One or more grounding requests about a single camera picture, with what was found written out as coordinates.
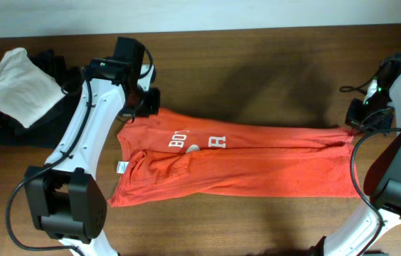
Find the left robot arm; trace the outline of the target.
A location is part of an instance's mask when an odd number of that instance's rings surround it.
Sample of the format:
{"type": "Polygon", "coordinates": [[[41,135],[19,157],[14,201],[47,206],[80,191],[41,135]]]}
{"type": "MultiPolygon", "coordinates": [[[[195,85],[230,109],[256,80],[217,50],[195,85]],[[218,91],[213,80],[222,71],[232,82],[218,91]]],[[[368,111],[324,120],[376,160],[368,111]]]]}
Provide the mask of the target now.
{"type": "Polygon", "coordinates": [[[28,167],[24,188],[36,230],[73,255],[116,255],[104,232],[107,202],[97,164],[118,115],[148,117],[159,110],[152,63],[95,58],[81,71],[81,93],[68,128],[42,167],[28,167]]]}

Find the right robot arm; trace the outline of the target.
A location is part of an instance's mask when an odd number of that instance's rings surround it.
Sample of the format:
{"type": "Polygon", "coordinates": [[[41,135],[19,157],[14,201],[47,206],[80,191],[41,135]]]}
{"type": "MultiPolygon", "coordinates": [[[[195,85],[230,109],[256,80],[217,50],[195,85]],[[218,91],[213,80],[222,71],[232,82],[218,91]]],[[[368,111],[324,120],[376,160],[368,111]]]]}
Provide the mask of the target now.
{"type": "Polygon", "coordinates": [[[384,60],[364,84],[340,89],[355,90],[365,97],[351,102],[345,123],[364,135],[353,148],[350,167],[354,168],[357,151],[367,139],[391,132],[397,136],[368,169],[362,186],[350,171],[362,203],[337,231],[311,247],[309,255],[371,255],[370,247],[401,224],[401,54],[384,60]]]}

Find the red printed t-shirt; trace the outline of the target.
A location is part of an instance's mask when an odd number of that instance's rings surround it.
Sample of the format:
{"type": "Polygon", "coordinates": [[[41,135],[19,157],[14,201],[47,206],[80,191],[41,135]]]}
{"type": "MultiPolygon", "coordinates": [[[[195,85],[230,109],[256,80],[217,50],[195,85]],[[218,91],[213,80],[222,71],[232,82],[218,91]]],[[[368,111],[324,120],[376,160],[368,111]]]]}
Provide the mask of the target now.
{"type": "Polygon", "coordinates": [[[355,198],[353,135],[345,129],[259,127],[161,110],[124,125],[126,163],[113,207],[195,193],[355,198]]]}

